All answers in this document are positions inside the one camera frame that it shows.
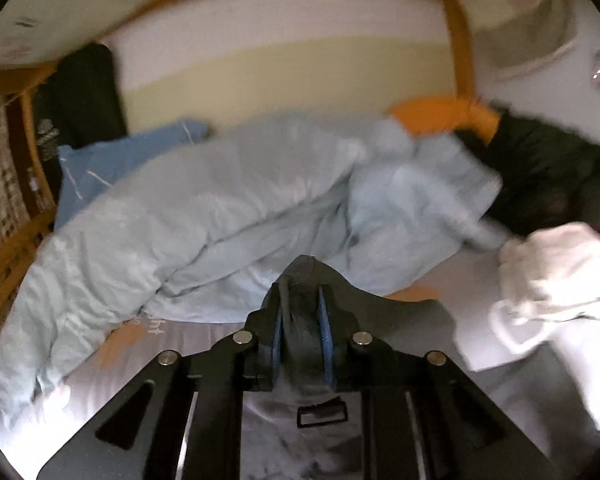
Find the grey hooded jacket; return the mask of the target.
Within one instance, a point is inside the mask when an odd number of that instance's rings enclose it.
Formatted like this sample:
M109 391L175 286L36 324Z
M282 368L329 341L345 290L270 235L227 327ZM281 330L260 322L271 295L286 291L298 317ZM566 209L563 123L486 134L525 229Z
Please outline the grey hooded jacket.
M600 479L600 430L551 348L472 372L437 301L362 292L300 257L263 301L271 373L245 397L245 479Z

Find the black clothes pile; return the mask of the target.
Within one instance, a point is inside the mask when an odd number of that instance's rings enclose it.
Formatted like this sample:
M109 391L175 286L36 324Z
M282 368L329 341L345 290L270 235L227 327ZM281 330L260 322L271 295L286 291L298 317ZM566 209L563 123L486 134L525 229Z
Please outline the black clothes pile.
M570 222L600 229L600 144L507 110L489 142L475 130L455 134L500 175L501 191L486 215L510 232L527 236Z

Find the light blue duvet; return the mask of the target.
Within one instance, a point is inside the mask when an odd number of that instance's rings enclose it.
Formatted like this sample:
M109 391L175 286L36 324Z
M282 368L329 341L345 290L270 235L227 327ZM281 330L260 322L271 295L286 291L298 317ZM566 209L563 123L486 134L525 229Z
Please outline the light blue duvet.
M378 296L464 245L501 247L500 177L449 133L277 114L141 166L53 232L0 333L12 425L137 315L242 322L301 255Z

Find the orange pillow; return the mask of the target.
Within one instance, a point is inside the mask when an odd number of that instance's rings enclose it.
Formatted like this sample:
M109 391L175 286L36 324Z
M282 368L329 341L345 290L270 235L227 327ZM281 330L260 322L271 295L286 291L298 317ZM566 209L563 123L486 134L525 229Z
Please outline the orange pillow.
M414 138L469 130L484 145L498 132L502 118L477 99L450 96L410 99L390 108L389 115Z

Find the white printed t-shirt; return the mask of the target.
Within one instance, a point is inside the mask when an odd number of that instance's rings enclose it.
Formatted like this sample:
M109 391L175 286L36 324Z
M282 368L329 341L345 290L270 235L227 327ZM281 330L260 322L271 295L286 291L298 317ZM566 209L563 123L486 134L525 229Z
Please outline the white printed t-shirt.
M489 321L510 353L530 352L560 323L600 320L600 234L586 223L512 238L498 253L498 276Z

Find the blue pillow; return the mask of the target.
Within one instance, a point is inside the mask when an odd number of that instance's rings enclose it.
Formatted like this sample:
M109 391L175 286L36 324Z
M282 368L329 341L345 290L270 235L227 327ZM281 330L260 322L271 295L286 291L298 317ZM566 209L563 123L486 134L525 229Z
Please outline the blue pillow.
M58 157L62 181L56 228L61 228L102 192L145 162L172 148L204 142L208 135L207 125L186 118L134 136L96 142L85 148L61 145Z

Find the black hanging garment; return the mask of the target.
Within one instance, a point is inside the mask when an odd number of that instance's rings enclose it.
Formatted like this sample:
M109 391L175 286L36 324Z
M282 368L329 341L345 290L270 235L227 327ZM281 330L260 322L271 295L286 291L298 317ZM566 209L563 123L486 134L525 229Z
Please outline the black hanging garment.
M112 52L92 42L63 58L35 90L33 111L36 144L45 158L61 145L78 150L127 136Z

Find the checkered hanging curtain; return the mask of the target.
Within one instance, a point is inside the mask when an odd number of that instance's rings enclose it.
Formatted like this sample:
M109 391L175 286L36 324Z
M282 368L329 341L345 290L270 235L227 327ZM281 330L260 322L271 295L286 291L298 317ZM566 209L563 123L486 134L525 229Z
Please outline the checkered hanging curtain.
M498 78L554 61L577 37L574 0L458 0L469 28L486 47Z

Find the wooden bed frame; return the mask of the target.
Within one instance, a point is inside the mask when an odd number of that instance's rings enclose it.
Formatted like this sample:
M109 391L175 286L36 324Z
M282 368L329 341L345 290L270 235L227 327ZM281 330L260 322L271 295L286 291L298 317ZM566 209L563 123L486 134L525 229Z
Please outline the wooden bed frame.
M110 34L151 12L188 0L147 0L131 16L114 24ZM473 96L475 89L470 30L467 16L458 0L437 0L444 7L449 29L457 92ZM24 214L12 232L0 241L0 328L38 246L50 234L56 204L35 141L32 99L36 88L57 67L55 61L41 65L0 71L0 98L4 99L5 124L9 126L9 155L14 160L14 183Z

